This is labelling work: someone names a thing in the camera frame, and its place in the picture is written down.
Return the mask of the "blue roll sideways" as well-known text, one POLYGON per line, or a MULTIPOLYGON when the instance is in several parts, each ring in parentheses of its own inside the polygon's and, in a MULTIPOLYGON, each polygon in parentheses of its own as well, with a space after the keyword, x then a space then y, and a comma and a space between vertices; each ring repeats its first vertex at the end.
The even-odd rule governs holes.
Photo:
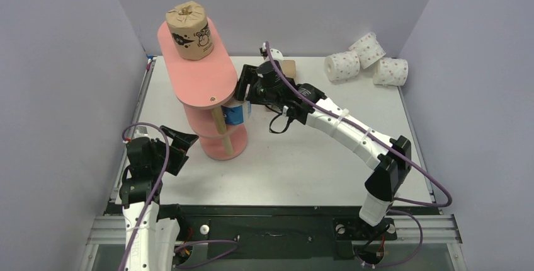
POLYGON ((227 125, 241 125, 250 118, 251 103, 249 101, 229 101, 222 105, 222 112, 227 125))

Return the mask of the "brown paper roll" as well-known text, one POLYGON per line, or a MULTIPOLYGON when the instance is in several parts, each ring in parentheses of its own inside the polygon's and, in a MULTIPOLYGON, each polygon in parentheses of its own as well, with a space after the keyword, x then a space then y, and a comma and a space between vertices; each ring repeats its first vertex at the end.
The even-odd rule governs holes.
POLYGON ((179 4, 166 13, 166 24, 178 54, 198 61, 213 50, 213 40, 205 8, 194 1, 179 4))

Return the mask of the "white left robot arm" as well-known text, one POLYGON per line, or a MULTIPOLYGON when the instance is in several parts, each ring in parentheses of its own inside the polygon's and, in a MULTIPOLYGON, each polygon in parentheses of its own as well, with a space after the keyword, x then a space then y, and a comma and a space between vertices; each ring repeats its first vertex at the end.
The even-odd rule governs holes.
POLYGON ((167 270, 172 264, 171 242, 183 238, 186 219, 177 215, 158 221, 159 199, 165 173, 178 175, 188 160, 188 150, 199 139, 164 125, 155 129, 160 139, 127 135, 131 128, 153 127, 138 122, 122 132, 129 164, 125 168, 119 198, 125 220, 125 252, 119 270, 167 270))

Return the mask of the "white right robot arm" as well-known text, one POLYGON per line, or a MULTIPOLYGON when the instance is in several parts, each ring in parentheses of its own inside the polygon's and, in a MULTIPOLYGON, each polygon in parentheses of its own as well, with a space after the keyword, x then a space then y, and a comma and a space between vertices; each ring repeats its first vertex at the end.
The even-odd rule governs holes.
POLYGON ((274 106, 288 122, 317 129, 356 154, 371 170, 365 181, 367 196, 355 221, 356 232, 370 238, 395 200, 411 170, 411 142, 403 135, 394 139, 381 134, 339 108, 315 86, 282 79, 272 63, 244 65, 235 98, 253 105, 274 106))

